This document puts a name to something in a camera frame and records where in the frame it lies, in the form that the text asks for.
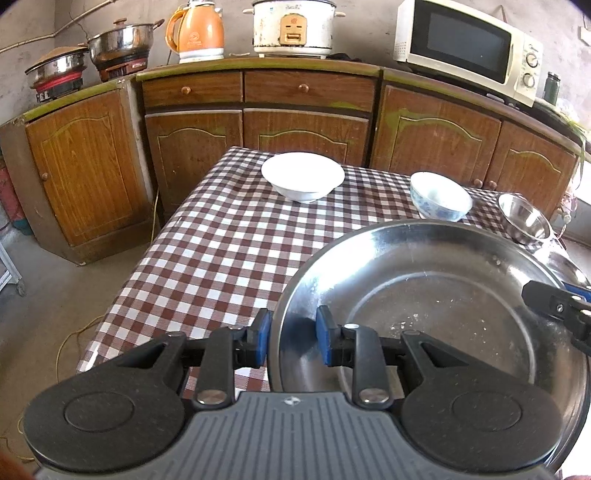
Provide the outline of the orange electric kettle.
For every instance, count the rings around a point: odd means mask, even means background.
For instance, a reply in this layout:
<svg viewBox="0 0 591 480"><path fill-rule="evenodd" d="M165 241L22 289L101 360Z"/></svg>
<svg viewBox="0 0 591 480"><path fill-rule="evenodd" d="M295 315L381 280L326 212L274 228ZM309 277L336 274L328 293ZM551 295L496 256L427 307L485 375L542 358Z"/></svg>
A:
<svg viewBox="0 0 591 480"><path fill-rule="evenodd" d="M222 59L221 8L214 1L189 1L178 7L168 20L165 42L180 64Z"/></svg>

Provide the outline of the white shallow bowl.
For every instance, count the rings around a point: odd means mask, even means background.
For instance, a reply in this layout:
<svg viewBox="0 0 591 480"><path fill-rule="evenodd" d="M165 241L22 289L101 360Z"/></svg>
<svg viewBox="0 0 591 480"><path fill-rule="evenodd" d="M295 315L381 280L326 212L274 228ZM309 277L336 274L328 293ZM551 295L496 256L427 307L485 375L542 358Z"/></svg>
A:
<svg viewBox="0 0 591 480"><path fill-rule="evenodd" d="M263 162L260 172L288 200L308 204L327 197L345 181L339 163L320 154L287 152Z"/></svg>

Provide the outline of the white rice cooker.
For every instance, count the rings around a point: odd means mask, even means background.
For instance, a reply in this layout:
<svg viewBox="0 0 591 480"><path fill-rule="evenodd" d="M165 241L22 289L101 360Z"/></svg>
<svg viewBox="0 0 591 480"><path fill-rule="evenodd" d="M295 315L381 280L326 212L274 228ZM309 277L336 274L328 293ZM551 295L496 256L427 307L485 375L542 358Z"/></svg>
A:
<svg viewBox="0 0 591 480"><path fill-rule="evenodd" d="M334 1L253 1L252 46L260 58L314 57L332 54L335 18L346 14Z"/></svg>

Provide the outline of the cream microwave oven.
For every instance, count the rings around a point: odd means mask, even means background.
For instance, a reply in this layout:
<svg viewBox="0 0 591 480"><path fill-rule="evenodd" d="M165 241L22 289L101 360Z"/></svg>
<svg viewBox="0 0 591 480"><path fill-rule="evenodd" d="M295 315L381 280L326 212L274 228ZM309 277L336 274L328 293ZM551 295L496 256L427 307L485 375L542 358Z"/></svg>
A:
<svg viewBox="0 0 591 480"><path fill-rule="evenodd" d="M536 44L521 30L457 1L401 2L393 57L528 107L537 97L542 55Z"/></svg>

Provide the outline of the brown wooden kitchen cabinet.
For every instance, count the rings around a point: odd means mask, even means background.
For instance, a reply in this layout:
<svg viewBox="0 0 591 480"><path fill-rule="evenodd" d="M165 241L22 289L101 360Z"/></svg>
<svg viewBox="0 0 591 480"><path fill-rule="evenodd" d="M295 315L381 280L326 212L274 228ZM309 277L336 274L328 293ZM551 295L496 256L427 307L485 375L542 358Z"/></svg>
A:
<svg viewBox="0 0 591 480"><path fill-rule="evenodd" d="M582 143L525 109L414 73L237 59L120 77L3 124L1 153L39 244L87 264L145 243L233 146L304 151L517 192L558 209Z"/></svg>

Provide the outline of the steel bowl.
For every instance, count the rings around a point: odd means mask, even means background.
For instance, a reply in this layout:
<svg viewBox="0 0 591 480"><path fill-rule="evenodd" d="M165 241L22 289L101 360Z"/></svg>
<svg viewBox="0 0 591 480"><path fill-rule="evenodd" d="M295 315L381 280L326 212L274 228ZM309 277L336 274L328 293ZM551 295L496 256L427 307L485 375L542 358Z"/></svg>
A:
<svg viewBox="0 0 591 480"><path fill-rule="evenodd" d="M546 217L526 199L503 193L497 199L502 223L509 237L517 243L540 248L554 236Z"/></svg>

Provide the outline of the large steel plate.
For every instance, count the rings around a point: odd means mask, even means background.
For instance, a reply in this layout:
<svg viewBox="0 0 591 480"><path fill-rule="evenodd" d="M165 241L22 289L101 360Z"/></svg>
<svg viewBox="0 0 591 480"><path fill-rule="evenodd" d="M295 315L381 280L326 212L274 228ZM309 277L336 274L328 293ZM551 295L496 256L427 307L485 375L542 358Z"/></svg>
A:
<svg viewBox="0 0 591 480"><path fill-rule="evenodd" d="M398 338L424 332L546 390L562 415L548 458L558 470L585 424L587 357L569 332L522 301L531 281L559 276L514 242L460 223L395 221L356 230L322 248L287 283L273 313L270 386L283 392L349 391L352 374L322 363L315 311Z"/></svg>

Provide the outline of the green thermos bottle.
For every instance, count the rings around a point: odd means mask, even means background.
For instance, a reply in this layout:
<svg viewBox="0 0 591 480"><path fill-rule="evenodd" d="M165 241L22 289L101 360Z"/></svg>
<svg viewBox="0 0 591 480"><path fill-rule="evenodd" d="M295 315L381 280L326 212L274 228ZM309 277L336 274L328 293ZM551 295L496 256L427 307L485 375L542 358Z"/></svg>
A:
<svg viewBox="0 0 591 480"><path fill-rule="evenodd" d="M558 75L549 72L544 85L543 99L551 104L556 105L558 101L558 94L560 90L561 80Z"/></svg>

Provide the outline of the green onion stalk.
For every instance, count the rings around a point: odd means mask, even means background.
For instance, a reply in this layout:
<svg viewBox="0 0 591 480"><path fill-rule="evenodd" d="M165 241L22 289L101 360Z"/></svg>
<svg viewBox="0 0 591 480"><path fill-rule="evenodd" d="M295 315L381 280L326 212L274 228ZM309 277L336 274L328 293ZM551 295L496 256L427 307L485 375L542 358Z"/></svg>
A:
<svg viewBox="0 0 591 480"><path fill-rule="evenodd" d="M564 113L560 114L560 119L561 123L563 124L563 130L565 131L564 135L568 136L581 147L581 160L590 162L588 130Z"/></svg>

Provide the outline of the small steel plate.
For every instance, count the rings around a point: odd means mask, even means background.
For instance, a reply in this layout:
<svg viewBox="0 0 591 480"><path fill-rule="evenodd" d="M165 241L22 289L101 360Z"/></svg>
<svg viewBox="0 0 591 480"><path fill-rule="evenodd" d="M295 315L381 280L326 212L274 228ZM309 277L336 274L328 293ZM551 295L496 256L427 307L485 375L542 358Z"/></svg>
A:
<svg viewBox="0 0 591 480"><path fill-rule="evenodd" d="M549 243L534 253L563 283L590 288L590 280L559 244Z"/></svg>

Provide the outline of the blue white porcelain bowl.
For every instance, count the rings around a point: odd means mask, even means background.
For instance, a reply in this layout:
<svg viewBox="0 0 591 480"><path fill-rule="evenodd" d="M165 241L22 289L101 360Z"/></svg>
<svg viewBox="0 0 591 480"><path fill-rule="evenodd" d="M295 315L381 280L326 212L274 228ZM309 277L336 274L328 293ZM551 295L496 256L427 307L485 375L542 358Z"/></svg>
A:
<svg viewBox="0 0 591 480"><path fill-rule="evenodd" d="M433 172L410 177L411 199L423 219L458 222L472 209L473 200L464 187Z"/></svg>

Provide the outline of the steel pot on cooker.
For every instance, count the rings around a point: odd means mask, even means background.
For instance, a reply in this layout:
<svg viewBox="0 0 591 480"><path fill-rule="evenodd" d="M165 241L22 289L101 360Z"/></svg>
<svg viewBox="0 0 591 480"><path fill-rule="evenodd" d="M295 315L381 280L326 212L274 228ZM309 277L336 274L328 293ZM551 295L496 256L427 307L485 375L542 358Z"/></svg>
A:
<svg viewBox="0 0 591 480"><path fill-rule="evenodd" d="M134 74L147 68L153 45L153 32L164 23L127 24L126 18L114 21L111 30L97 34L87 41L90 60L102 82Z"/></svg>

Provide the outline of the red white checkered tablecloth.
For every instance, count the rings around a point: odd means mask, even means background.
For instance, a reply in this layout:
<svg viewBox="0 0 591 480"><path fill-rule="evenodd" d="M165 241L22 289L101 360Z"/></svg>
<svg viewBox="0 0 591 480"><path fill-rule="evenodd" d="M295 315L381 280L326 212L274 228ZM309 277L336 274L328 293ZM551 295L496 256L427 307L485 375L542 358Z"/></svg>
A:
<svg viewBox="0 0 591 480"><path fill-rule="evenodd" d="M408 176L349 167L301 204L273 190L267 154L233 147L173 213L106 312L78 364L86 371L167 332L201 338L273 307L311 255L343 234L418 217Z"/></svg>

